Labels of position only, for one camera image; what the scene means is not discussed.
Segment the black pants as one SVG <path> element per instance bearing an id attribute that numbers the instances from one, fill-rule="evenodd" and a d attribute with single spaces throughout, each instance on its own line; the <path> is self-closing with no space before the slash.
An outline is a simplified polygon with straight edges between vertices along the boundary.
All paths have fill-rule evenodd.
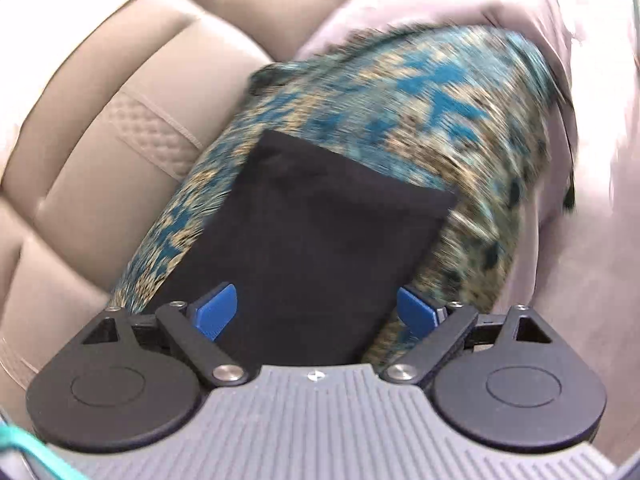
<path id="1" fill-rule="evenodd" d="M 218 344 L 233 359 L 248 367 L 356 362 L 456 201 L 266 131 L 151 307 L 230 283 L 238 310 Z"/>

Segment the teal patterned sofa throw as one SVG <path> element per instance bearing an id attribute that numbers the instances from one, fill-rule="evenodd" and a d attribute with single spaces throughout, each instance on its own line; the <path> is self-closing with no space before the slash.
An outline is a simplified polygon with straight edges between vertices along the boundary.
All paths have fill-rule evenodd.
<path id="1" fill-rule="evenodd" d="M 412 281 L 487 312 L 512 270 L 523 204 L 549 159 L 550 107 L 562 99 L 532 42 L 485 26 L 404 27 L 266 66 L 145 235 L 113 301 L 134 313 L 151 303 L 273 128 L 386 176 L 456 186 L 461 202 Z"/>

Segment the beige leather sofa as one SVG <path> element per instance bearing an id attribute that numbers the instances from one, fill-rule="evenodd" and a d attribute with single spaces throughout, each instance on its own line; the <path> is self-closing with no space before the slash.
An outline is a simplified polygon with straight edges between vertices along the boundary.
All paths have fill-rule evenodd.
<path id="1" fill-rule="evenodd" d="M 248 77 L 347 0 L 2 0 L 1 408 L 102 310 Z"/>

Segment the pale mauve fabric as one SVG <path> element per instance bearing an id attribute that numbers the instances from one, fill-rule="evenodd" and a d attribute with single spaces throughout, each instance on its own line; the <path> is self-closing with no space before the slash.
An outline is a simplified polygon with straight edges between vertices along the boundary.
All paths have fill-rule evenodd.
<path id="1" fill-rule="evenodd" d="M 488 23 L 531 36 L 570 85 L 553 115 L 550 165 L 524 212 L 497 311 L 536 308 L 608 390 L 597 448 L 639 447 L 639 81 L 631 0 L 350 0 L 298 51 L 357 30 Z"/>

